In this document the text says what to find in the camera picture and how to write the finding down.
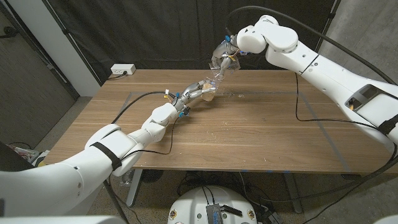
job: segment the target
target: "table leg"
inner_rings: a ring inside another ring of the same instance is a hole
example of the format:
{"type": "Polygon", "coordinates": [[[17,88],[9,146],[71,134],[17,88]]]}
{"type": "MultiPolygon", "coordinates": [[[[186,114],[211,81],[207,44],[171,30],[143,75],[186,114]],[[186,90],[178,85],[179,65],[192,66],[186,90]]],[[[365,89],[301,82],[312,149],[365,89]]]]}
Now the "table leg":
{"type": "MultiPolygon", "coordinates": [[[[284,173],[287,190],[289,191],[290,198],[295,198],[299,196],[297,193],[296,182],[294,181],[294,176],[292,173],[284,173]]],[[[303,208],[301,207],[301,203],[299,200],[293,201],[293,208],[295,213],[302,213],[303,208]]]]}
{"type": "Polygon", "coordinates": [[[142,169],[135,169],[132,176],[129,194],[127,195],[126,204],[128,207],[132,207],[136,201],[139,186],[141,183],[142,169]]]}

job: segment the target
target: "black backdrop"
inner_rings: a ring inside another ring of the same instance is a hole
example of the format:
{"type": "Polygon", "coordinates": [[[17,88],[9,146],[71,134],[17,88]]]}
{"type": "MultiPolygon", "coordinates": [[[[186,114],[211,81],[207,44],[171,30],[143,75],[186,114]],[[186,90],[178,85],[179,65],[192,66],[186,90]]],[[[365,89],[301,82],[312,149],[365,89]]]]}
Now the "black backdrop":
{"type": "MultiPolygon", "coordinates": [[[[49,0],[102,82],[114,63],[137,68],[208,69],[215,47],[224,39],[226,15],[248,5],[288,14],[322,32],[334,0],[49,0]]],[[[243,12],[230,21],[232,33],[254,25],[264,13],[243,12]]],[[[318,37],[296,24],[301,42],[315,49],[318,37]]],[[[239,59],[241,69],[275,69],[264,53],[239,59]]]]}

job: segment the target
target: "gray wall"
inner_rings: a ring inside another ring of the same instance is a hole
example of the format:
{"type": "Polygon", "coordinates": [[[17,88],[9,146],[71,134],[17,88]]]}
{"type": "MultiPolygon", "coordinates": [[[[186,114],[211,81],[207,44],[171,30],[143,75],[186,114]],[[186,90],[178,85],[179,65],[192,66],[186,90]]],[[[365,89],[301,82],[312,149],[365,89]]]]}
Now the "gray wall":
{"type": "MultiPolygon", "coordinates": [[[[327,36],[373,63],[398,83],[398,1],[342,0],[327,36]]],[[[358,75],[382,80],[368,67],[325,41],[319,53],[358,75]]]]}
{"type": "Polygon", "coordinates": [[[94,96],[101,88],[100,85],[44,3],[25,0],[8,1],[80,96],[94,96]]]}

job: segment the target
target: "wire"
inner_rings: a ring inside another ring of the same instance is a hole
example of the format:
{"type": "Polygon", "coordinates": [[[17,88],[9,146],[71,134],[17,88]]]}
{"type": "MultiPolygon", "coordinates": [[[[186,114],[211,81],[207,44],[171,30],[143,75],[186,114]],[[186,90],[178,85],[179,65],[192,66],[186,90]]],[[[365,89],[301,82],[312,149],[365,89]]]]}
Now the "wire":
{"type": "Polygon", "coordinates": [[[276,14],[280,17],[286,18],[294,23],[296,23],[297,25],[303,27],[304,29],[312,32],[313,34],[319,36],[321,39],[326,40],[327,42],[333,44],[334,46],[338,47],[340,50],[342,50],[343,52],[347,53],[348,55],[352,56],[353,58],[355,58],[356,60],[360,61],[361,63],[363,63],[365,66],[367,66],[368,68],[370,68],[371,70],[375,71],[378,75],[380,75],[380,77],[382,77],[386,82],[393,84],[393,85],[397,85],[390,77],[388,77],[385,73],[383,73],[380,69],[378,69],[376,66],[374,66],[373,64],[371,64],[370,62],[368,62],[367,60],[363,59],[362,57],[360,57],[359,55],[355,54],[354,52],[348,50],[346,47],[342,46],[341,44],[337,43],[336,41],[334,41],[333,39],[329,38],[326,35],[321,34],[320,32],[316,31],[315,29],[311,28],[308,25],[305,25],[304,23],[294,19],[293,17],[290,17],[286,14],[283,14],[281,12],[272,10],[272,9],[268,9],[266,7],[261,7],[261,6],[244,6],[244,7],[240,7],[238,9],[233,10],[232,12],[230,12],[227,17],[226,17],[226,21],[225,21],[225,30],[228,33],[228,35],[232,35],[231,31],[228,29],[228,22],[231,19],[232,15],[241,12],[241,11],[245,11],[245,10],[260,10],[260,11],[264,11],[264,12],[270,12],[273,14],[276,14]]]}
{"type": "Polygon", "coordinates": [[[342,119],[300,119],[299,116],[297,115],[297,108],[299,107],[299,79],[297,78],[297,73],[295,73],[296,76],[296,119],[299,121],[339,121],[339,122],[346,122],[346,123],[353,123],[353,124],[360,124],[369,128],[373,128],[378,130],[377,127],[369,125],[369,124],[364,124],[364,123],[360,123],[357,121],[347,121],[347,120],[342,120],[342,119]]]}
{"type": "Polygon", "coordinates": [[[203,186],[201,187],[201,189],[203,190],[203,193],[205,194],[207,205],[209,205],[210,203],[209,203],[209,200],[207,199],[207,195],[206,195],[206,192],[205,192],[205,189],[203,188],[203,186]]]}
{"type": "Polygon", "coordinates": [[[395,158],[397,155],[397,145],[394,144],[394,152],[392,153],[390,159],[388,160],[389,162],[395,158]]]}
{"type": "Polygon", "coordinates": [[[123,76],[125,76],[125,75],[127,75],[127,71],[124,71],[123,74],[118,75],[118,76],[116,76],[116,77],[108,78],[108,80],[115,80],[115,79],[118,79],[118,78],[123,77],[123,76]]]}
{"type": "Polygon", "coordinates": [[[215,205],[216,204],[216,202],[214,201],[214,195],[213,195],[213,192],[210,190],[210,188],[208,188],[207,186],[205,186],[209,191],[210,191],[210,193],[211,193],[211,197],[212,197],[212,199],[213,199],[213,205],[215,205]]]}
{"type": "Polygon", "coordinates": [[[135,214],[137,221],[138,221],[140,224],[142,224],[141,221],[138,219],[138,215],[137,215],[136,211],[134,211],[134,210],[133,210],[132,208],[130,208],[125,202],[123,202],[123,201],[120,199],[120,197],[114,192],[114,190],[113,190],[113,188],[112,188],[112,182],[111,182],[111,176],[110,176],[110,175],[109,175],[109,177],[108,177],[108,182],[109,182],[109,187],[110,187],[110,189],[111,189],[111,191],[112,191],[112,194],[122,203],[122,205],[124,205],[127,209],[129,209],[130,211],[132,211],[132,212],[135,214]]]}
{"type": "Polygon", "coordinates": [[[138,96],[135,100],[133,100],[131,103],[129,103],[122,111],[120,111],[120,113],[117,115],[117,117],[112,121],[111,124],[114,124],[118,121],[118,119],[120,118],[120,116],[122,116],[122,114],[129,109],[129,107],[135,103],[136,101],[138,101],[139,99],[141,99],[144,96],[150,95],[150,94],[156,94],[156,93],[165,93],[165,91],[152,91],[152,92],[148,92],[145,94],[142,94],[141,96],[138,96]]]}
{"type": "Polygon", "coordinates": [[[161,155],[169,155],[170,152],[172,151],[172,147],[173,147],[174,126],[175,126],[175,123],[177,122],[178,119],[179,119],[179,117],[174,121],[174,124],[173,124],[173,128],[172,128],[172,138],[171,138],[171,143],[170,143],[170,150],[169,150],[168,152],[164,153],[164,152],[157,152],[157,151],[151,151],[151,150],[140,149],[140,150],[136,150],[136,151],[130,152],[129,154],[123,156],[122,159],[121,159],[121,161],[123,161],[125,158],[127,158],[127,157],[129,157],[129,156],[131,156],[131,155],[133,155],[134,153],[137,153],[137,152],[153,152],[153,153],[157,153],[157,154],[161,154],[161,155]]]}
{"type": "Polygon", "coordinates": [[[268,208],[267,208],[266,206],[261,205],[260,203],[257,203],[257,202],[251,200],[251,199],[248,197],[248,194],[246,193],[246,186],[245,186],[245,184],[244,184],[244,180],[243,180],[242,173],[239,172],[239,175],[241,176],[241,179],[242,179],[243,191],[244,191],[244,195],[246,196],[246,198],[247,198],[251,203],[253,203],[253,204],[255,204],[255,205],[258,205],[258,206],[260,206],[260,207],[263,207],[263,208],[265,208],[266,210],[268,210],[268,208]]]}
{"type": "MultiPolygon", "coordinates": [[[[253,185],[250,185],[249,187],[254,187],[255,189],[260,190],[268,199],[271,199],[261,188],[259,188],[257,186],[253,186],[253,185]]],[[[262,197],[259,196],[259,203],[260,204],[261,204],[261,199],[262,199],[262,197]]],[[[271,203],[272,209],[274,209],[274,204],[272,202],[270,202],[270,203],[271,203]]]]}
{"type": "Polygon", "coordinates": [[[8,145],[11,145],[11,144],[24,144],[24,145],[26,145],[27,147],[29,147],[29,149],[32,149],[32,147],[30,146],[30,144],[27,144],[27,143],[24,143],[24,142],[12,142],[12,143],[8,143],[8,145]]]}
{"type": "Polygon", "coordinates": [[[332,205],[338,203],[339,201],[341,201],[343,198],[345,198],[349,193],[351,193],[353,190],[357,189],[360,185],[362,185],[364,182],[358,184],[357,186],[353,187],[351,190],[347,191],[347,193],[345,193],[343,196],[341,196],[338,200],[336,200],[335,202],[331,203],[330,205],[326,206],[324,209],[322,209],[317,215],[315,215],[314,217],[310,218],[309,220],[303,222],[303,224],[308,223],[311,220],[316,219],[320,214],[322,214],[326,209],[330,208],[332,205]]]}

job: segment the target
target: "electrical outlet strip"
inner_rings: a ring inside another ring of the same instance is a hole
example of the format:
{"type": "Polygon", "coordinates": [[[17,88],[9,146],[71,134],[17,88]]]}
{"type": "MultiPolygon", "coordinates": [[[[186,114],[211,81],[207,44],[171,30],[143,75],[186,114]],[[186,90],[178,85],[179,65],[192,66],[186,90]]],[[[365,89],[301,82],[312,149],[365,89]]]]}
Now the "electrical outlet strip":
{"type": "Polygon", "coordinates": [[[136,66],[134,64],[114,64],[111,70],[113,75],[122,75],[123,72],[132,75],[136,71],[136,66]]]}

